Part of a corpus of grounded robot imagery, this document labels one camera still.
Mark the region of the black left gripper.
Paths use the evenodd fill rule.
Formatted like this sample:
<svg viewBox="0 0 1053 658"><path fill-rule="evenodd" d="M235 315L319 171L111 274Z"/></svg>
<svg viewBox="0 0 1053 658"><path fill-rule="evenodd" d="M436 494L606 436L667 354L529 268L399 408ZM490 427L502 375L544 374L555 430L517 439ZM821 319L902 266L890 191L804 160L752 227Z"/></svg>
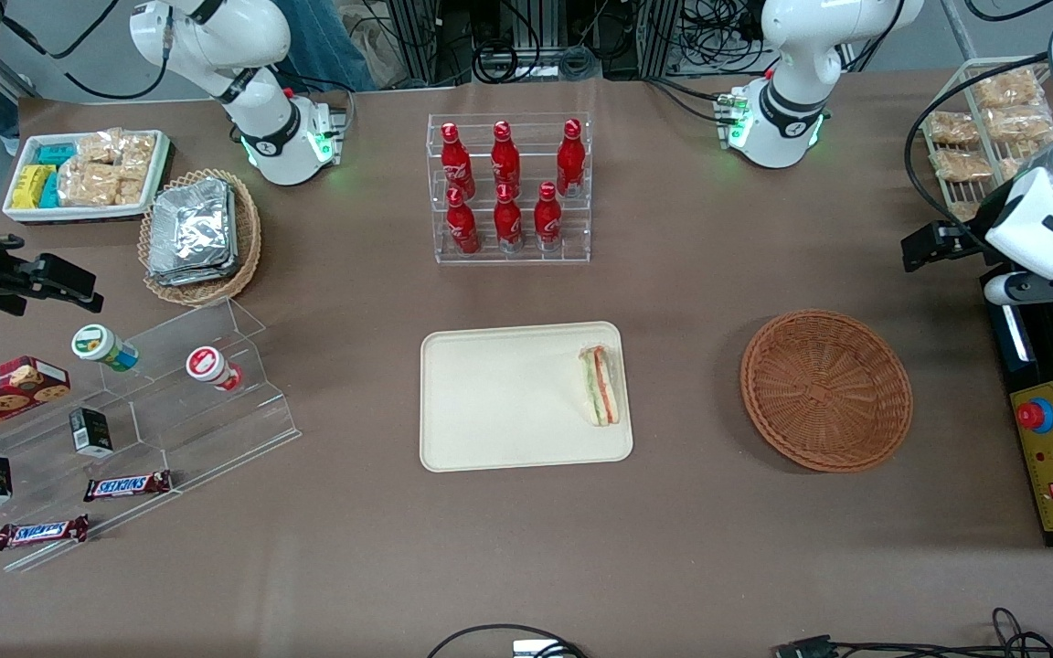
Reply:
<svg viewBox="0 0 1053 658"><path fill-rule="evenodd" d="M992 243L987 233L1002 221L1004 205L978 205L976 213L965 227L977 238L987 259L1007 259L1007 255ZM923 266L941 260L956 260L968 255L968 240L961 230L950 221L932 221L902 239L903 271L915 273Z"/></svg>

